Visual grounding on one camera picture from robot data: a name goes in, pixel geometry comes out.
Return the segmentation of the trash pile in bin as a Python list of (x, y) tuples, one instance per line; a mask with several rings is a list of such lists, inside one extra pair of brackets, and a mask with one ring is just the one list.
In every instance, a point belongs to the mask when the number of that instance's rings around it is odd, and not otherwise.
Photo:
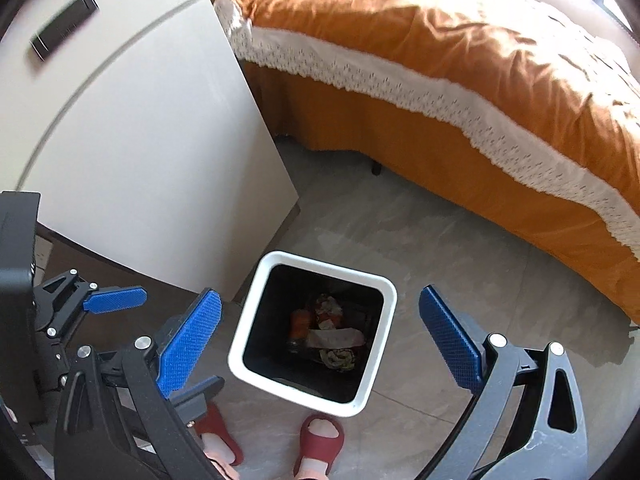
[(321, 296), (312, 306), (291, 314), (288, 351), (316, 360), (329, 370), (354, 370), (357, 351), (366, 343), (362, 330), (345, 318), (343, 307), (333, 296)]

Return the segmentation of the left red slipper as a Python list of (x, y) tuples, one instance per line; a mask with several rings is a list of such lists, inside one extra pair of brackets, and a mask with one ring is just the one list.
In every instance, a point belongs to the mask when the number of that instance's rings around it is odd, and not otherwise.
[(243, 451), (230, 434), (214, 402), (207, 403), (206, 414), (194, 424), (193, 429), (201, 439), (203, 451), (210, 460), (216, 458), (230, 466), (242, 464)]

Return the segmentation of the right red slipper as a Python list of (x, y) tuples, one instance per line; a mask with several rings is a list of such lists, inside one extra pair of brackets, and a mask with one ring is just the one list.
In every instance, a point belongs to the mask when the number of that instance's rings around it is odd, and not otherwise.
[(344, 443), (344, 429), (336, 419), (325, 414), (308, 416), (299, 431), (298, 456), (293, 467), (294, 478), (329, 478)]

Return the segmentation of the white cabinet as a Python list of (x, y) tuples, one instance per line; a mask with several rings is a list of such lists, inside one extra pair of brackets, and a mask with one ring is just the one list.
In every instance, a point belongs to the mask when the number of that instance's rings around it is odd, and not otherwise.
[(1, 186), (52, 233), (226, 299), (298, 196), (210, 0), (96, 0), (45, 61), (30, 40), (73, 0), (1, 0)]

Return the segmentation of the orange bed cover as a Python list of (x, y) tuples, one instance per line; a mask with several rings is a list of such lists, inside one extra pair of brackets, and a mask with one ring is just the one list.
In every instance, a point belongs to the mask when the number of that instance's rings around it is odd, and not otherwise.
[(536, 0), (213, 0), (269, 130), (354, 151), (639, 316), (639, 85)]

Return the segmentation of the white black trash bin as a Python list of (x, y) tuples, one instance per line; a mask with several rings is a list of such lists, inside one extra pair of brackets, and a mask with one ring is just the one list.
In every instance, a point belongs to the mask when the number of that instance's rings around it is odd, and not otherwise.
[(242, 307), (231, 373), (305, 408), (356, 416), (369, 400), (396, 304), (384, 276), (270, 252)]

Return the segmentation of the red slipper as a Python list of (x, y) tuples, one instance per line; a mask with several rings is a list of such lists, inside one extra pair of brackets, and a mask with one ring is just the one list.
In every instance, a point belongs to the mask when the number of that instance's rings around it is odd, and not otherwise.
[(203, 451), (210, 460), (216, 458), (230, 466), (242, 464), (243, 451), (230, 434), (214, 402), (207, 403), (206, 414), (194, 424), (193, 429), (201, 439)]
[(344, 429), (336, 419), (325, 414), (308, 416), (299, 431), (298, 456), (293, 467), (294, 478), (329, 478), (344, 443)]

